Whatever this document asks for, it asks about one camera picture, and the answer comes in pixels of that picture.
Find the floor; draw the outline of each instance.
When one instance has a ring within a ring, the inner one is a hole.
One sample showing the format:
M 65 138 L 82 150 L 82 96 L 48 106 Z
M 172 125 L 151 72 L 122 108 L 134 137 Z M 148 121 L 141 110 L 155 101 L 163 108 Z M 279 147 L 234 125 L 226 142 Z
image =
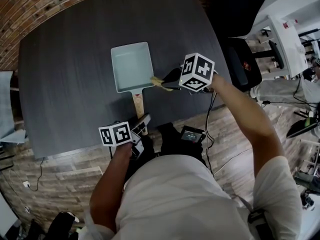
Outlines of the floor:
M 309 133 L 305 133 L 296 138 L 286 139 L 290 126 L 301 119 L 293 114 L 295 109 L 267 105 L 264 110 L 276 128 L 285 156 L 293 170 L 314 152 L 310 146 L 301 143 L 300 139 L 313 140 L 313 138 Z M 181 130 L 183 125 L 204 129 L 205 119 L 206 115 L 201 114 L 185 121 L 177 121 L 174 125 L 178 130 Z M 215 179 L 231 196 L 236 194 L 247 201 L 252 200 L 254 186 L 252 149 L 230 111 L 222 107 L 211 112 L 208 129 L 215 138 L 215 143 L 209 151 L 213 172 L 219 170 L 215 174 Z M 154 131 L 150 132 L 150 136 L 155 151 L 159 151 L 162 143 L 161 135 Z M 0 188 L 26 229 L 29 228 L 31 219 L 35 219 L 44 230 L 47 230 L 60 211 L 71 211 L 80 218 L 77 226 L 83 226 L 83 211 L 88 207 L 91 193 L 110 161 L 107 148 L 96 146 L 77 154 L 47 157 L 42 164 L 42 177 L 36 192 L 23 186 L 24 181 L 29 181 L 30 187 L 36 190 L 37 178 L 41 174 L 42 160 L 35 160 L 29 143 L 12 147 L 5 155 L 15 155 L 15 157 L 12 160 L 1 161 L 0 167 L 3 168 L 12 162 L 14 167 L 0 174 Z M 235 156 L 237 157 L 220 170 Z M 25 211 L 25 206 L 30 209 L 30 214 Z

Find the black device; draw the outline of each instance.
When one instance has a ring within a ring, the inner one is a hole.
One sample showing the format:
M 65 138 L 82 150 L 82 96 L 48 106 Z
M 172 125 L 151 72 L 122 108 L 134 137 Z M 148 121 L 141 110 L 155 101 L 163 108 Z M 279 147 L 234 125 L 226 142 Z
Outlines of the black device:
M 190 126 L 184 126 L 180 138 L 184 141 L 190 141 L 193 143 L 201 143 L 205 139 L 206 135 L 204 130 L 193 128 Z

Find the dark wooden table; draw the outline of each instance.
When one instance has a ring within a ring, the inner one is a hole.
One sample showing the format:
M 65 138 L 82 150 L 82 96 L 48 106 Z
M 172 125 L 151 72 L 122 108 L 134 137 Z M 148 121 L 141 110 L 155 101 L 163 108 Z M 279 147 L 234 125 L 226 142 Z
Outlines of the dark wooden table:
M 85 0 L 47 20 L 20 43 L 21 107 L 37 158 L 98 145 L 98 127 L 136 114 L 131 93 L 116 91 L 110 50 L 139 42 L 148 42 L 157 77 L 197 52 L 230 80 L 198 0 Z M 210 98 L 186 89 L 146 88 L 149 128 L 204 113 Z

